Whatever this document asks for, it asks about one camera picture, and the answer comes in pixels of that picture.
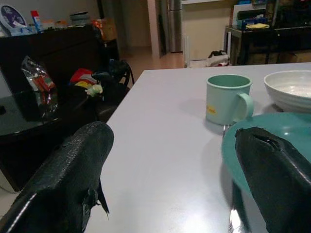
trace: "glass tabletop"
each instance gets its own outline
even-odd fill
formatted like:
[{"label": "glass tabletop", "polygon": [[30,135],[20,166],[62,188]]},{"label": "glass tabletop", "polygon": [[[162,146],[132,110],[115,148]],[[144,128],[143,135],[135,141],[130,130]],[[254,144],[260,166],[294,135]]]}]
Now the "glass tabletop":
[{"label": "glass tabletop", "polygon": [[51,105],[38,101],[38,93],[35,92],[21,92],[1,98],[0,107],[4,109],[0,113],[0,136],[18,134],[61,120],[87,100],[83,90],[74,88],[73,93],[75,95],[72,92],[58,94],[52,111]]}]

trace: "fork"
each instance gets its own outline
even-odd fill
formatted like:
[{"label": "fork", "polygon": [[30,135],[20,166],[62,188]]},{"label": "fork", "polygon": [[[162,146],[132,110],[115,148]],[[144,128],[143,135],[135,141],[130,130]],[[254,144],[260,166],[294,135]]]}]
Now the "fork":
[{"label": "fork", "polygon": [[[229,127],[229,125],[224,125],[223,139]],[[241,190],[234,181],[232,181],[232,203],[228,233],[251,233],[243,204]]]}]

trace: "black bag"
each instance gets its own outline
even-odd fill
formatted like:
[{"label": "black bag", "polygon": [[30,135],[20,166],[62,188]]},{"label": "black bag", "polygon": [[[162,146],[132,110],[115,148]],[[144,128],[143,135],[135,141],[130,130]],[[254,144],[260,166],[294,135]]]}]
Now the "black bag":
[{"label": "black bag", "polygon": [[131,67],[126,61],[110,59],[109,70],[99,70],[92,77],[100,81],[104,90],[104,101],[119,105],[128,93],[130,78],[134,85],[134,77]]},{"label": "black bag", "polygon": [[270,233],[311,232],[311,164],[264,129],[238,130],[236,151]]},{"label": "black bag", "polygon": [[109,213],[100,174],[113,138],[102,122],[79,129],[26,184],[0,233],[81,233],[98,200]]}]

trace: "clock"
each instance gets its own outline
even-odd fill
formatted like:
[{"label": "clock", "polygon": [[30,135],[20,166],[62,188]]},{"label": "clock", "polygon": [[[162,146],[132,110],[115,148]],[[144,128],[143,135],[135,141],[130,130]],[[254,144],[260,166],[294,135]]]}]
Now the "clock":
[{"label": "clock", "polygon": [[16,28],[16,23],[28,26],[23,15],[8,4],[0,4],[0,23],[6,34],[10,34]]}]

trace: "plastic bag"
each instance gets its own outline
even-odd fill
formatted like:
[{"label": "plastic bag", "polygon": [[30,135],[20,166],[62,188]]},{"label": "plastic bag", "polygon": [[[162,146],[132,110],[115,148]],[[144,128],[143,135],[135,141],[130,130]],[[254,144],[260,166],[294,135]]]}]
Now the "plastic bag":
[{"label": "plastic bag", "polygon": [[57,109],[56,86],[44,67],[26,56],[21,64],[21,70],[33,91],[42,117],[48,117]]}]

